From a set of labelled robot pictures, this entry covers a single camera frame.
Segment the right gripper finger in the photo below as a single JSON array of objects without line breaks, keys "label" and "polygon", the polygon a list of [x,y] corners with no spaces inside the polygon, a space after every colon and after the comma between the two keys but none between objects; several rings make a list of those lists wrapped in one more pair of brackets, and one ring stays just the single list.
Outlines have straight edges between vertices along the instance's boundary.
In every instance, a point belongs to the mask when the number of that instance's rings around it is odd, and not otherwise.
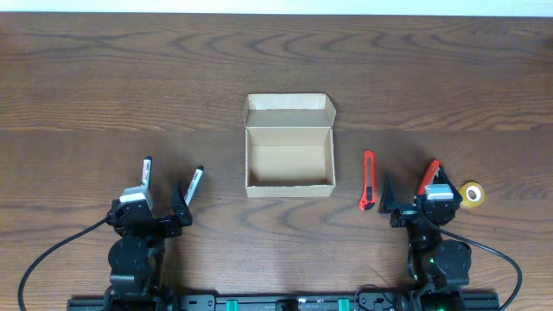
[{"label": "right gripper finger", "polygon": [[448,186],[449,192],[452,194],[453,197],[459,195],[459,191],[449,179],[443,166],[438,167],[434,177],[434,184],[439,185],[441,188],[445,188],[445,186]]},{"label": "right gripper finger", "polygon": [[397,209],[396,204],[397,204],[396,196],[393,189],[391,175],[389,173],[386,173],[385,185],[384,185],[382,197],[380,200],[380,204],[378,207],[378,212],[381,214],[393,213]]}]

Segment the red black stapler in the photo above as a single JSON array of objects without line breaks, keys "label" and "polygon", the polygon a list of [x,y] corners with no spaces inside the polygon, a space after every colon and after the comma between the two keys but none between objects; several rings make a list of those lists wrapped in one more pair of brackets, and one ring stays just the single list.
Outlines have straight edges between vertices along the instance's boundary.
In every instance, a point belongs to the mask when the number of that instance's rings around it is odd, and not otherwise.
[{"label": "red black stapler", "polygon": [[423,195],[424,194],[424,188],[434,182],[434,179],[438,176],[440,171],[440,162],[435,159],[433,160],[428,168],[426,169],[423,178],[421,182],[419,183],[419,186],[416,191],[416,195]]}]

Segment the red utility knife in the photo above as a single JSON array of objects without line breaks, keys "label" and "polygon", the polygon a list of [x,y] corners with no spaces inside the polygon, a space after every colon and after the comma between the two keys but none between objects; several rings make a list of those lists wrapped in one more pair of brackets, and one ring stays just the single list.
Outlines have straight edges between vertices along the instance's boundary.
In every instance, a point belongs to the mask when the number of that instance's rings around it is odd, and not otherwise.
[{"label": "red utility knife", "polygon": [[369,149],[363,152],[362,166],[363,189],[359,199],[359,208],[362,211],[366,211],[372,209],[376,203],[375,156]]}]

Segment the yellow tape roll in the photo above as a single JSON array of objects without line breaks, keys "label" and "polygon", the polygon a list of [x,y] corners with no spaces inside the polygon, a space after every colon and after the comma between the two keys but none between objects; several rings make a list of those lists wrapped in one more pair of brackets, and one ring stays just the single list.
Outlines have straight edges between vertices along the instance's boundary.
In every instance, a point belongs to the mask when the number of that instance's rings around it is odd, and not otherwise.
[{"label": "yellow tape roll", "polygon": [[477,182],[470,181],[464,184],[459,192],[462,197],[461,204],[465,208],[475,208],[480,206],[486,198],[484,188]]}]

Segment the blue capped marker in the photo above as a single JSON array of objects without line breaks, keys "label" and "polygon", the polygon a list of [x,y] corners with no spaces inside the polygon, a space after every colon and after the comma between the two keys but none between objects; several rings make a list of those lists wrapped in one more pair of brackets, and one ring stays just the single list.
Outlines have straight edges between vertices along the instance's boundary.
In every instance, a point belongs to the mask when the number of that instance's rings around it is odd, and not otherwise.
[{"label": "blue capped marker", "polygon": [[143,172],[142,172],[142,186],[149,188],[150,185],[150,177],[151,177],[151,171],[152,171],[152,157],[146,156],[143,160]]}]

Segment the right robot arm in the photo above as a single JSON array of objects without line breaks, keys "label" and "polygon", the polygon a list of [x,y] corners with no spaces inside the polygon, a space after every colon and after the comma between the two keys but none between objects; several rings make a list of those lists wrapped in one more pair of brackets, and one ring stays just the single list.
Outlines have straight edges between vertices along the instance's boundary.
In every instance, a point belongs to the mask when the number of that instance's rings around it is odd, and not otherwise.
[{"label": "right robot arm", "polygon": [[397,310],[464,310],[461,287],[469,284],[472,264],[470,246],[444,239],[441,228],[454,219],[462,197],[439,161],[425,171],[411,203],[397,200],[391,177],[378,207],[390,216],[392,228],[408,233],[408,272],[415,280],[394,299]]}]

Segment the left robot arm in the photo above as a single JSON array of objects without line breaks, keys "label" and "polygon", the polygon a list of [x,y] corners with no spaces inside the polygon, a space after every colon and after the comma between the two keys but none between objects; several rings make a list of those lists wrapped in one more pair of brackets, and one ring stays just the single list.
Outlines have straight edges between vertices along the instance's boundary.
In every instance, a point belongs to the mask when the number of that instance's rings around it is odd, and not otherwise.
[{"label": "left robot arm", "polygon": [[146,186],[124,190],[111,202],[106,223],[120,239],[110,248],[111,286],[105,291],[104,310],[178,310],[179,298],[162,283],[165,240],[182,235],[193,222],[180,183],[171,194],[170,215],[156,218]]}]

